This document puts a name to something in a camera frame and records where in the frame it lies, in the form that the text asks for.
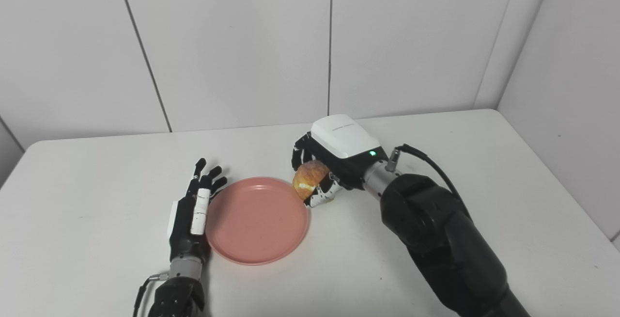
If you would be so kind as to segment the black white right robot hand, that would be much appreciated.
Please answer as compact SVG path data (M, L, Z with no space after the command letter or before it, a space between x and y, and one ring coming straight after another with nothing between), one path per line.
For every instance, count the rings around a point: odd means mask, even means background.
M363 190L366 174L388 156L377 138L346 114L323 117L293 145L292 168L299 174L303 166L323 165L317 185L299 181L305 193L300 198L306 208L334 200L341 190Z

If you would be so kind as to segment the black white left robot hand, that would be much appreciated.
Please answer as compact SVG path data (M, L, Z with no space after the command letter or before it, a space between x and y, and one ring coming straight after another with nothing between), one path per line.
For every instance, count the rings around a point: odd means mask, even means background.
M173 207L169 224L169 260L195 257L203 264L210 255L206 237L208 208L217 194L227 185L223 169L217 165L207 174L203 173L207 162L200 158L193 172L186 193Z

